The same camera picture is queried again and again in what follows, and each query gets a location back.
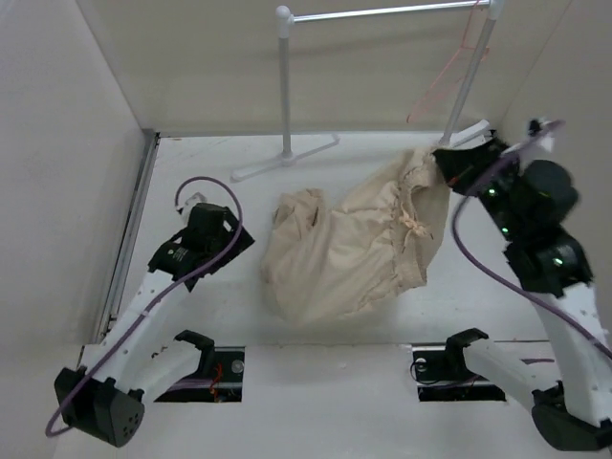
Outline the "beige cargo trousers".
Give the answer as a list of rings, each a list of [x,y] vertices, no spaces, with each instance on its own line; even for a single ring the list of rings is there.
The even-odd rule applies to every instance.
[[[319,188],[281,194],[261,261],[272,308],[293,324],[319,325],[425,286],[449,195],[431,148],[400,153],[333,206]]]

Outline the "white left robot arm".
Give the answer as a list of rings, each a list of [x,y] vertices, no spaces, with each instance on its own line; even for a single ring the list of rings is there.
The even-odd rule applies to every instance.
[[[54,381],[53,419],[115,448],[140,427],[145,408],[181,379],[200,382],[214,370],[215,343],[183,330],[163,343],[172,314],[197,282],[229,264],[254,242],[241,208],[199,203],[186,226],[149,261],[142,284],[102,342],[76,370],[62,368]]]

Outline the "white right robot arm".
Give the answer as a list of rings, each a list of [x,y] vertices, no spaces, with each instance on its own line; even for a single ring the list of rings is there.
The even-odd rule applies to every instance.
[[[536,307],[560,377],[536,373],[476,328],[447,340],[443,364],[454,378],[483,377],[518,401],[552,448],[600,451],[611,445],[611,351],[586,253],[563,227],[579,194],[560,164],[524,164],[532,147],[488,142],[433,156],[447,185],[477,199],[506,240],[509,288]]]

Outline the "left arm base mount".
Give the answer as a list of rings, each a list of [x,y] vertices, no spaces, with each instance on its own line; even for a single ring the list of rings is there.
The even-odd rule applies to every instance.
[[[244,347],[218,347],[211,364],[175,382],[156,403],[241,403],[245,374]]]

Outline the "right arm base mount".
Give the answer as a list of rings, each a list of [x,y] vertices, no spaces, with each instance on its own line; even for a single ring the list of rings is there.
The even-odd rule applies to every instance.
[[[456,370],[443,344],[414,345],[409,373],[421,403],[506,402],[506,394],[485,378]]]

